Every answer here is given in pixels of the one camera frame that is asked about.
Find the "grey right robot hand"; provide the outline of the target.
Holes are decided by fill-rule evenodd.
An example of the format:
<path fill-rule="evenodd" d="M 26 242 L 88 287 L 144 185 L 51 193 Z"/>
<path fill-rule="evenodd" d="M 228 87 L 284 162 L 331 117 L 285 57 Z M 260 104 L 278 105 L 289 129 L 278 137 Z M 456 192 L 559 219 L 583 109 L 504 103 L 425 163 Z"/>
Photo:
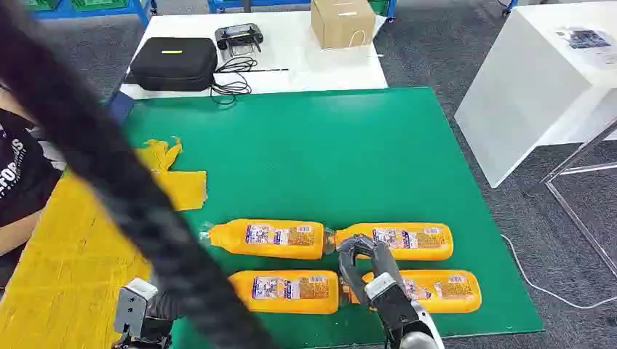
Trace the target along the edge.
<path fill-rule="evenodd" d="M 388 245 L 383 241 L 356 234 L 336 248 L 338 266 L 343 280 L 350 286 L 360 304 L 377 312 L 383 328 L 391 341 L 405 335 L 405 327 L 418 321 L 417 311 L 405 292 L 405 285 L 396 260 Z M 357 256 L 370 258 L 373 279 L 364 281 L 356 268 Z"/>

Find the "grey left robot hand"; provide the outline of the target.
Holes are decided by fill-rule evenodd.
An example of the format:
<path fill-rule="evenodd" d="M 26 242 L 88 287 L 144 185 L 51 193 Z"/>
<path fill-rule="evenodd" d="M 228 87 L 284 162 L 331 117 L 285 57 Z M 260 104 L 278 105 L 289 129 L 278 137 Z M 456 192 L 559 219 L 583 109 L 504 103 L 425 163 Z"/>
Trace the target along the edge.
<path fill-rule="evenodd" d="M 133 328 L 125 324 L 121 337 L 111 345 L 111 348 L 168 349 L 172 344 L 172 323 L 171 320 L 161 318 L 146 318 L 140 335 L 135 335 Z"/>

